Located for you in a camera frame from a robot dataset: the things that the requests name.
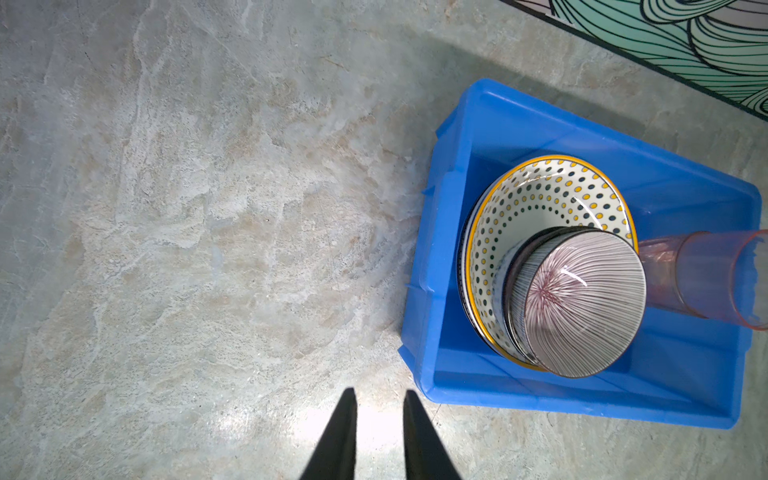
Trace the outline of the yellow rim dotted plate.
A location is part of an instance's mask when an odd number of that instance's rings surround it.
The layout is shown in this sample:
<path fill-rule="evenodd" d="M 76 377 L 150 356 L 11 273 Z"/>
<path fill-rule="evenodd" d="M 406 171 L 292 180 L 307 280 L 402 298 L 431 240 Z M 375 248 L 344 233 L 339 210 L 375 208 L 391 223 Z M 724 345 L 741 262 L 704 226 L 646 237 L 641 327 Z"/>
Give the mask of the yellow rim dotted plate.
<path fill-rule="evenodd" d="M 548 372 L 513 353 L 493 311 L 492 289 L 509 250 L 558 226 L 616 234 L 638 253 L 636 228 L 619 189 L 593 165 L 565 155 L 528 160 L 492 182 L 469 214 L 457 253 L 459 295 L 473 328 L 496 354 L 535 371 Z"/>

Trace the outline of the pink striped bowl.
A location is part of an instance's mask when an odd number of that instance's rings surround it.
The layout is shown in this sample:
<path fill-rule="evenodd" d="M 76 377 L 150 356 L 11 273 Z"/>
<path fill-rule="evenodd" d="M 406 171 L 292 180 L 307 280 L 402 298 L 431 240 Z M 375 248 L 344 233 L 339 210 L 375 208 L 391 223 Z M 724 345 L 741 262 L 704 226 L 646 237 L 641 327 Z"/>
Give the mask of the pink striped bowl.
<path fill-rule="evenodd" d="M 628 349 L 645 313 L 647 286 L 638 253 L 620 236 L 558 226 L 508 251 L 492 293 L 513 353 L 575 379 L 605 370 Z"/>

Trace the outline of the pink transparent cup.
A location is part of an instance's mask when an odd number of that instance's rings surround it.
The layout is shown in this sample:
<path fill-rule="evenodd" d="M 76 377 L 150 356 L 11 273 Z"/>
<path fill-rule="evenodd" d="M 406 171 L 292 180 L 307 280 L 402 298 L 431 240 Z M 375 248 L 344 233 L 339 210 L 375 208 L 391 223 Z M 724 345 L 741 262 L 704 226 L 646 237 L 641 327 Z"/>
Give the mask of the pink transparent cup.
<path fill-rule="evenodd" d="M 767 232 L 706 231 L 639 244 L 647 305 L 767 329 Z"/>

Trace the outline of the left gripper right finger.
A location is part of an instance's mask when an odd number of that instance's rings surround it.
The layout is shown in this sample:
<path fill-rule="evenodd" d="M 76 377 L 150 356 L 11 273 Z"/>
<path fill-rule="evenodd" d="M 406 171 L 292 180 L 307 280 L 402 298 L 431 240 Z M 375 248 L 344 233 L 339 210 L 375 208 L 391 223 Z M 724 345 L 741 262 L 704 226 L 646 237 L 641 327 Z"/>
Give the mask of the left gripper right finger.
<path fill-rule="evenodd" d="M 408 390 L 403 404 L 406 478 L 455 479 L 460 476 L 417 393 Z"/>

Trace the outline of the blue plastic bin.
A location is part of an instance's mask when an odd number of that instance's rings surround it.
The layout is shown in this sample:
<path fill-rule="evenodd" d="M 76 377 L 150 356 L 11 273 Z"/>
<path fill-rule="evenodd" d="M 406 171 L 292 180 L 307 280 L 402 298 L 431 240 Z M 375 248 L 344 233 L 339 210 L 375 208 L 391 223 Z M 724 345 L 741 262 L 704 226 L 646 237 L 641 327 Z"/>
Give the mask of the blue plastic bin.
<path fill-rule="evenodd" d="M 604 172 L 644 240 L 754 230 L 762 207 L 754 185 L 488 79 L 462 94 L 436 135 L 399 350 L 428 399 L 706 428 L 737 423 L 749 329 L 649 309 L 616 363 L 564 379 L 519 366 L 481 340 L 460 302 L 456 253 L 483 191 L 547 154 Z"/>

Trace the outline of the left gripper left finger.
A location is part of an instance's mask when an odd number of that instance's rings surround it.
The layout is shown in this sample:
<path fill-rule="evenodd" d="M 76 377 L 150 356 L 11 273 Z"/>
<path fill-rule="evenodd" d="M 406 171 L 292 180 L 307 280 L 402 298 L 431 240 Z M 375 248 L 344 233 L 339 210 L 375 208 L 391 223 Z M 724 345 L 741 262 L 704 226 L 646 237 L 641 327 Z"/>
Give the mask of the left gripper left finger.
<path fill-rule="evenodd" d="M 357 407 L 354 389 L 345 389 L 300 477 L 301 480 L 354 478 Z"/>

